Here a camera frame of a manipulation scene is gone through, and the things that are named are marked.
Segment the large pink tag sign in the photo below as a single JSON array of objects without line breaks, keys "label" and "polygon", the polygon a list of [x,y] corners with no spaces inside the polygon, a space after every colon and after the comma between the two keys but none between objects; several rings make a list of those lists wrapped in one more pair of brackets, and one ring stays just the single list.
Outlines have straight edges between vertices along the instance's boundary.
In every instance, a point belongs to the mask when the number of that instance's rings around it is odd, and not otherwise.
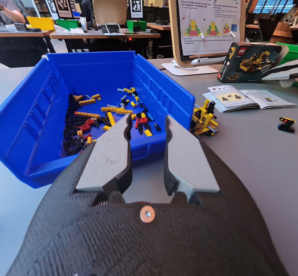
[{"label": "large pink tag sign", "polygon": [[54,5],[60,19],[74,19],[72,9],[70,6],[70,0],[53,0]]}]

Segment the green plastic bin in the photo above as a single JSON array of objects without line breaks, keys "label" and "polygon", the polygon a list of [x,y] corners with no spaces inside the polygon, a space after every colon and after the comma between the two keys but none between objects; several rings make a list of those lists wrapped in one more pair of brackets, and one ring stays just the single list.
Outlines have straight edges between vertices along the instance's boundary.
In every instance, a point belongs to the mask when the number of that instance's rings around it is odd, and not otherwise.
[{"label": "green plastic bin", "polygon": [[274,62],[274,67],[298,59],[298,45],[276,43],[282,47],[281,52]]},{"label": "green plastic bin", "polygon": [[127,28],[132,32],[146,32],[147,21],[127,20]]},{"label": "green plastic bin", "polygon": [[70,29],[75,29],[79,27],[79,22],[77,19],[57,19],[56,23],[58,26],[65,28],[70,31]]}]

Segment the white tag sign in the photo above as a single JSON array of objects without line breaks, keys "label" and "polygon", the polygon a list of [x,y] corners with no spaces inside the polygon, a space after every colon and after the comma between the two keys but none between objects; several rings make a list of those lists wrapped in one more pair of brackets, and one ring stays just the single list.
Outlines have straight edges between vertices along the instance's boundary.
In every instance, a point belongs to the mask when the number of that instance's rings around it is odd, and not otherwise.
[{"label": "white tag sign", "polygon": [[132,20],[143,19],[144,0],[129,0],[130,17]]},{"label": "white tag sign", "polygon": [[44,0],[51,18],[56,21],[59,17],[56,11],[54,0]]}]

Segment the dark lego set box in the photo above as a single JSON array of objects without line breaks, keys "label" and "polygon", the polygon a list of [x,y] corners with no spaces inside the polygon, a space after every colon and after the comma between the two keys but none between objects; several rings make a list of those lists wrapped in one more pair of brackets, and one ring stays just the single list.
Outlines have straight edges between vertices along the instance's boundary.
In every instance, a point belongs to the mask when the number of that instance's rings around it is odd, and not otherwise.
[{"label": "dark lego set box", "polygon": [[259,83],[282,49],[282,45],[273,43],[233,42],[217,79],[221,83]]}]

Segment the pile of lego pieces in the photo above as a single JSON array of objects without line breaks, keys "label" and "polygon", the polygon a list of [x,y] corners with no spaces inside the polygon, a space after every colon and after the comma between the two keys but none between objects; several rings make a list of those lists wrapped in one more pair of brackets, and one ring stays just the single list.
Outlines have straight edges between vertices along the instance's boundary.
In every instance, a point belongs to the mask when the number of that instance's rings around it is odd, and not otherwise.
[{"label": "pile of lego pieces", "polygon": [[96,141],[100,128],[105,133],[127,114],[131,115],[132,127],[140,136],[149,137],[154,135],[154,131],[156,133],[162,131],[135,87],[118,88],[117,91],[124,93],[117,104],[107,104],[101,107],[97,114],[85,112],[81,108],[100,102],[102,99],[100,94],[93,96],[69,94],[62,142],[66,156],[80,154],[90,143]]}]

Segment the lego instruction booklet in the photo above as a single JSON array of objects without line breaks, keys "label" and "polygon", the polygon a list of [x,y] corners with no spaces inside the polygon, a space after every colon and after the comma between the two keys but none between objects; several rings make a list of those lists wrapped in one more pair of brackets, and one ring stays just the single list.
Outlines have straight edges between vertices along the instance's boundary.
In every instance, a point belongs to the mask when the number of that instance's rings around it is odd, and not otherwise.
[{"label": "lego instruction booklet", "polygon": [[215,108],[221,113],[244,109],[272,109],[297,107],[267,90],[238,90],[232,85],[208,87],[209,92],[203,96],[215,102]]}]

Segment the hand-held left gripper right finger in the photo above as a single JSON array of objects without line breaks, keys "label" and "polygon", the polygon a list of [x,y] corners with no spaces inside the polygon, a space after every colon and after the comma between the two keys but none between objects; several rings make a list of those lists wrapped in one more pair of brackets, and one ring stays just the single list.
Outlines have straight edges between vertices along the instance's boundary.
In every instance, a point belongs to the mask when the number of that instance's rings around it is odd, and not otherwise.
[{"label": "hand-held left gripper right finger", "polygon": [[165,118],[164,185],[168,196],[182,192],[191,202],[196,193],[220,192],[199,140],[173,117]]}]

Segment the wooden table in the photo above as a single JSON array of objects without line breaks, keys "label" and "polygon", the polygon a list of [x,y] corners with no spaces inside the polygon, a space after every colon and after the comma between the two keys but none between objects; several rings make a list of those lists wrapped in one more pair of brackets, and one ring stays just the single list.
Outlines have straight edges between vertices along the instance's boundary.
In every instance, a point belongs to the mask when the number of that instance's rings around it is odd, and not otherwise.
[{"label": "wooden table", "polygon": [[56,53],[52,43],[50,34],[54,30],[41,30],[40,32],[24,32],[17,30],[1,31],[0,38],[43,38],[47,43],[48,51],[50,53]]},{"label": "wooden table", "polygon": [[142,56],[146,56],[147,47],[150,41],[161,38],[159,33],[132,32],[127,28],[122,29],[120,35],[105,35],[101,29],[90,30],[83,34],[58,33],[53,31],[51,39],[64,40],[69,53],[77,50],[91,49],[92,51],[123,51],[139,50]]}]

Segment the small clear device stand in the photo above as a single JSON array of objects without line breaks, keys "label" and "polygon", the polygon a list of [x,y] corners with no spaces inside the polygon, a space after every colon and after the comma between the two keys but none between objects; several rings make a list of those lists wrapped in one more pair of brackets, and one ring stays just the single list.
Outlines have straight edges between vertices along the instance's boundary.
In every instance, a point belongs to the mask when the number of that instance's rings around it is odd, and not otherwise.
[{"label": "small clear device stand", "polygon": [[105,35],[122,35],[122,30],[120,28],[119,23],[117,22],[109,22],[105,23],[105,25],[102,25],[102,32]]}]

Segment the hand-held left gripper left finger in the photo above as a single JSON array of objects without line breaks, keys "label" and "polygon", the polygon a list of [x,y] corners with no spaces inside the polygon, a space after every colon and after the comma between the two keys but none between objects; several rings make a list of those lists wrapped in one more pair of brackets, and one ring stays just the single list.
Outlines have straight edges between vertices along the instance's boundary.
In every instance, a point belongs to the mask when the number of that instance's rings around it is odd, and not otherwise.
[{"label": "hand-held left gripper left finger", "polygon": [[76,185],[79,192],[122,194],[132,183],[131,115],[121,118],[100,136]]}]

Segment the black device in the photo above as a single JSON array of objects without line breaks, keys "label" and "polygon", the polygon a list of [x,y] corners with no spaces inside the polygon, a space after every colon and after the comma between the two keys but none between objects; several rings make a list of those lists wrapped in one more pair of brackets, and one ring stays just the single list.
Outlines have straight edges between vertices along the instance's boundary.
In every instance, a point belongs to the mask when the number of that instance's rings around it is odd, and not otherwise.
[{"label": "black device", "polygon": [[29,28],[26,24],[14,23],[14,26],[19,32],[42,32],[40,28]]}]

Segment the yellow black lego model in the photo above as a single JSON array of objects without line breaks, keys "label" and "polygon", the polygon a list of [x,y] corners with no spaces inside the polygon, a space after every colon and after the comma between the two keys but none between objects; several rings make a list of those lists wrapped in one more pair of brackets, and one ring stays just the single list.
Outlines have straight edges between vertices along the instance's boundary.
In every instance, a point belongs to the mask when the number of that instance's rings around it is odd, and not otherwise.
[{"label": "yellow black lego model", "polygon": [[192,113],[192,121],[190,125],[190,133],[197,139],[202,135],[213,136],[218,133],[218,123],[215,121],[217,117],[214,115],[215,102],[208,99],[202,107],[194,104]]}]

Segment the small black yellow lego assembly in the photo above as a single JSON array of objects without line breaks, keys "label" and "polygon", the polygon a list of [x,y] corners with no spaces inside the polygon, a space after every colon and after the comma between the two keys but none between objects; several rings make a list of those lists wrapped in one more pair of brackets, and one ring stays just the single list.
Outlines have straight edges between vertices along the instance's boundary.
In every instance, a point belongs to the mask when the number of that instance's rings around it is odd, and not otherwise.
[{"label": "small black yellow lego assembly", "polygon": [[278,129],[287,133],[295,133],[295,129],[292,127],[293,124],[296,124],[296,121],[291,120],[289,118],[280,117],[279,121],[282,124],[278,124]]}]

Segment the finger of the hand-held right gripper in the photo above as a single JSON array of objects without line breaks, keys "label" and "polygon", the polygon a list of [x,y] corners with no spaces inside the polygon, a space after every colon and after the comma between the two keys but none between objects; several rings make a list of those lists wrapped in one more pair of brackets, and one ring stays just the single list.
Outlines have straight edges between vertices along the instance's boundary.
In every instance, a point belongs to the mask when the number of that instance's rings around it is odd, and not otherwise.
[{"label": "finger of the hand-held right gripper", "polygon": [[268,74],[284,72],[295,68],[298,68],[298,60],[292,60],[284,64],[278,65],[268,70]]},{"label": "finger of the hand-held right gripper", "polygon": [[281,87],[290,87],[295,82],[296,78],[298,78],[298,73],[279,72],[279,73],[272,73],[266,77],[263,77],[262,80],[265,80],[265,81],[277,80],[279,81]]}]

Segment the blue plastic bin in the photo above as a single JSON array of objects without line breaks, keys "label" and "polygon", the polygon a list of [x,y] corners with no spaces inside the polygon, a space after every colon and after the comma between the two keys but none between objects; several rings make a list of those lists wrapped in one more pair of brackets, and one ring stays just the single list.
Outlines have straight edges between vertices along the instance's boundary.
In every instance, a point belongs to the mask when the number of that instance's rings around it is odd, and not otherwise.
[{"label": "blue plastic bin", "polygon": [[135,88],[153,118],[153,136],[131,130],[132,159],[165,150],[165,118],[171,115],[189,129],[195,97],[141,55],[132,51],[48,54],[1,104],[1,162],[21,182],[36,189],[51,184],[79,155],[76,116],[69,94],[101,95],[78,111],[105,116],[101,108],[117,106]]}]

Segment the printed instruction sheet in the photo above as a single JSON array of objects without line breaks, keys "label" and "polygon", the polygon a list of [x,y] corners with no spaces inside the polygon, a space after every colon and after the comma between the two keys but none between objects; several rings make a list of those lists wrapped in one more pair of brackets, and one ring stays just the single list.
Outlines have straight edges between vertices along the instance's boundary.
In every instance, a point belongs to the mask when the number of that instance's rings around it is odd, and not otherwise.
[{"label": "printed instruction sheet", "polygon": [[240,40],[241,0],[176,0],[180,53],[215,56]]}]

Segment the yellow plastic bin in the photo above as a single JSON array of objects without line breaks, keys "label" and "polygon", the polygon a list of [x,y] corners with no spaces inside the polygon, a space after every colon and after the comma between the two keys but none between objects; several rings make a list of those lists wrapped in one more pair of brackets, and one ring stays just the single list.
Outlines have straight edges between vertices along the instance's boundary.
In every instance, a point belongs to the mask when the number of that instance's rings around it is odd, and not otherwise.
[{"label": "yellow plastic bin", "polygon": [[54,31],[54,20],[51,17],[26,17],[31,28]]}]

